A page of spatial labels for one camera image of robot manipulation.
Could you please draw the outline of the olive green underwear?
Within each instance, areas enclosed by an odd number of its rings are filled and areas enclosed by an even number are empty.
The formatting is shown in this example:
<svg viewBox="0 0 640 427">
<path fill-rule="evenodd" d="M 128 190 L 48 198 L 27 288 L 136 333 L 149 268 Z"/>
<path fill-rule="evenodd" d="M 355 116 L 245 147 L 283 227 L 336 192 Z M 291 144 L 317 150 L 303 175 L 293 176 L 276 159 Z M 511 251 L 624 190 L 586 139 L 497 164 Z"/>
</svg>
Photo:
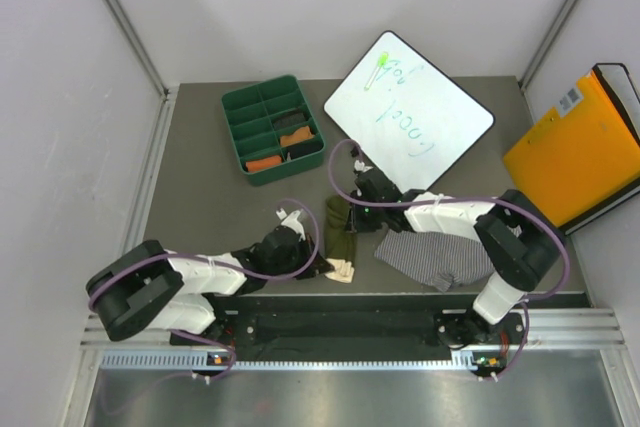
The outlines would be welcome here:
<svg viewBox="0 0 640 427">
<path fill-rule="evenodd" d="M 355 274 L 357 236 L 350 231 L 350 204 L 338 195 L 325 202 L 324 258 L 332 266 L 325 276 L 350 284 Z"/>
</svg>

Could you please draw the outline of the black dotted underwear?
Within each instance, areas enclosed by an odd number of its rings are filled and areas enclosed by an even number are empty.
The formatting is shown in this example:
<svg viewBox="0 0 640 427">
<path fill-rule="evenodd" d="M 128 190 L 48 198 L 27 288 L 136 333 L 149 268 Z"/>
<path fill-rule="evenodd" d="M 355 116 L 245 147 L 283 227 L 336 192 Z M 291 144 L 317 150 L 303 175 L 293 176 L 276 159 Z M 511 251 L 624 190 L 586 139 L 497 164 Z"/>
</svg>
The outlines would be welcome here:
<svg viewBox="0 0 640 427">
<path fill-rule="evenodd" d="M 275 130 L 282 130 L 307 121 L 307 115 L 300 109 L 291 110 L 275 117 L 272 120 L 272 126 Z"/>
</svg>

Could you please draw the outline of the green compartment tray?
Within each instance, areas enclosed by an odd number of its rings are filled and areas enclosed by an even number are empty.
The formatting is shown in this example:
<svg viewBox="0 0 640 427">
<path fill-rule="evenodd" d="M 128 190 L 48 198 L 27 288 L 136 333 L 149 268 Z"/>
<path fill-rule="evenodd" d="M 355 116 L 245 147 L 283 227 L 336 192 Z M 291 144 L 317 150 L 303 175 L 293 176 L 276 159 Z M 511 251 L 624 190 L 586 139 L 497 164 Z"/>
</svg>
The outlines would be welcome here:
<svg viewBox="0 0 640 427">
<path fill-rule="evenodd" d="M 283 75 L 255 83 L 224 94 L 221 105 L 234 152 L 241 172 L 252 186 L 263 186 L 320 167 L 324 162 L 326 142 L 298 79 Z M 282 130 L 275 130 L 272 120 L 291 110 L 300 109 L 307 121 Z M 279 138 L 297 128 L 309 126 L 315 137 L 321 140 L 324 149 L 314 154 L 288 160 L 285 148 L 280 147 Z M 280 155 L 279 166 L 249 173 L 245 163 L 250 160 Z"/>
</svg>

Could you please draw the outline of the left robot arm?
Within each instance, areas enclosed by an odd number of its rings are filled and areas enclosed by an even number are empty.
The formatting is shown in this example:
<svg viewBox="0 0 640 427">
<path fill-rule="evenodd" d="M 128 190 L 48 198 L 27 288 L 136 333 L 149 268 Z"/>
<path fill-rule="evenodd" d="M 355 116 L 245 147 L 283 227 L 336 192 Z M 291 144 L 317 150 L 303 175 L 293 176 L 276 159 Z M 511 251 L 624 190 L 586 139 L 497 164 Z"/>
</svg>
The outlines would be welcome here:
<svg viewBox="0 0 640 427">
<path fill-rule="evenodd" d="M 86 284 L 89 308 L 110 340 L 146 329 L 182 331 L 174 345 L 229 343 L 232 323 L 221 297 L 254 293 L 277 277 L 305 280 L 332 273 L 301 224 L 283 223 L 262 241 L 217 256 L 180 256 L 147 240 L 94 275 Z"/>
</svg>

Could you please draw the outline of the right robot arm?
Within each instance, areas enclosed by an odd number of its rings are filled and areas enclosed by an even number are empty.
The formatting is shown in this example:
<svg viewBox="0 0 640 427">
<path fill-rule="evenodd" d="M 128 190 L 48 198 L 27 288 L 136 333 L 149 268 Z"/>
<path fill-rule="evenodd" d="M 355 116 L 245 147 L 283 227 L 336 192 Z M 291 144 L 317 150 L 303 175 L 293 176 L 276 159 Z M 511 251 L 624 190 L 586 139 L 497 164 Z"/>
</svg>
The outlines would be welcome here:
<svg viewBox="0 0 640 427">
<path fill-rule="evenodd" d="M 385 174 L 354 164 L 348 229 L 388 232 L 378 259 L 441 292 L 485 280 L 466 327 L 487 343 L 503 318 L 532 295 L 557 261 L 570 270 L 564 235 L 520 191 L 498 198 L 455 199 L 428 191 L 401 192 Z"/>
</svg>

